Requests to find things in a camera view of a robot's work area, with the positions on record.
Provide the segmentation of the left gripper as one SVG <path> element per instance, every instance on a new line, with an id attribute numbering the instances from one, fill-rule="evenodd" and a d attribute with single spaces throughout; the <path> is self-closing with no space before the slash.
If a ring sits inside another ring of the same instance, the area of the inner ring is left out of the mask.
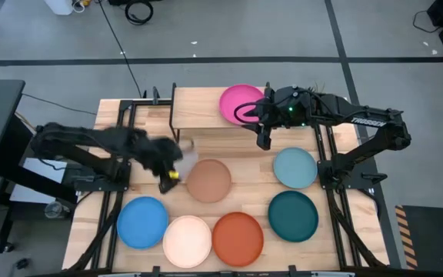
<path id="1" fill-rule="evenodd" d="M 182 158 L 182 163 L 174 162 Z M 150 170 L 154 176 L 167 176 L 176 171 L 179 179 L 186 179 L 198 161 L 195 148 L 181 149 L 178 144 L 168 138 L 145 138 L 140 143 L 140 164 Z"/>

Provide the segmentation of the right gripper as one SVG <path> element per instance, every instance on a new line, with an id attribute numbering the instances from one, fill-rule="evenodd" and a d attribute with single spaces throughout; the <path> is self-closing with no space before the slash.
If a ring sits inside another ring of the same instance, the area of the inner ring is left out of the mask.
<path id="1" fill-rule="evenodd" d="M 259 101 L 258 107 L 248 110 L 243 114 L 245 117 L 258 117 L 258 124 L 277 128 L 283 126 L 281 111 L 278 107 L 283 99 L 281 89 L 274 90 L 267 88 L 264 92 L 264 98 Z"/>

